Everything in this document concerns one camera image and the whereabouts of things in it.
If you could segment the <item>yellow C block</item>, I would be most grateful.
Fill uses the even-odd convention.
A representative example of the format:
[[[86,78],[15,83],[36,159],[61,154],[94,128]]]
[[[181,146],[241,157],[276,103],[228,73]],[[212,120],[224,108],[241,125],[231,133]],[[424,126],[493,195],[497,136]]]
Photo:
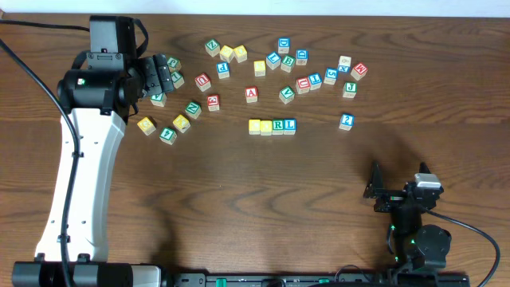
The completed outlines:
[[[261,120],[260,119],[250,119],[249,120],[249,134],[250,135],[259,135],[261,133]]]

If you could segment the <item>green R block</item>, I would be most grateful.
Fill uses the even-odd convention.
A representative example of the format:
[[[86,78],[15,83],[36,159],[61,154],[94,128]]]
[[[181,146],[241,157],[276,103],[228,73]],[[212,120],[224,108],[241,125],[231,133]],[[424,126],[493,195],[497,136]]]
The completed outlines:
[[[272,125],[272,134],[274,136],[284,134],[284,121],[283,120],[273,120],[272,124],[273,124]]]

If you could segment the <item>yellow O block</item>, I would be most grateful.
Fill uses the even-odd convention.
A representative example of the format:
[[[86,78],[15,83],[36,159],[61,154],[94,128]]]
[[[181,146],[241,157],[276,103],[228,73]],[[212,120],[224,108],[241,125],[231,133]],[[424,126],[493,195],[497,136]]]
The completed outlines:
[[[273,133],[273,122],[271,120],[262,120],[260,122],[260,134],[270,136]]]

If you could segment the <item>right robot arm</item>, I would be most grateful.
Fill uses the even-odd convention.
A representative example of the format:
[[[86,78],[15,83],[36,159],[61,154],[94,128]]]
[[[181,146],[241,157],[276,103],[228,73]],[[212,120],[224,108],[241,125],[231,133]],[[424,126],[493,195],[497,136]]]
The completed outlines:
[[[363,193],[374,199],[374,211],[390,215],[386,236],[388,249],[396,256],[393,275],[400,273],[434,273],[446,266],[451,246],[449,231],[422,223],[422,215],[436,206],[444,189],[439,178],[425,163],[419,166],[414,180],[400,190],[387,189],[377,162],[371,165],[371,176]]]

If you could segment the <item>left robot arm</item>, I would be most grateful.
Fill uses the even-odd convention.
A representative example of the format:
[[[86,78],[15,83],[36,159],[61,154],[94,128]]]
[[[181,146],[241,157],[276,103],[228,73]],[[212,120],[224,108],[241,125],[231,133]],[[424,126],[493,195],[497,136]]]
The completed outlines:
[[[170,286],[159,265],[108,261],[107,216],[120,142],[140,99],[174,88],[166,57],[145,54],[139,19],[95,15],[90,47],[49,97],[61,113],[53,203],[32,261],[14,264],[15,286]]]

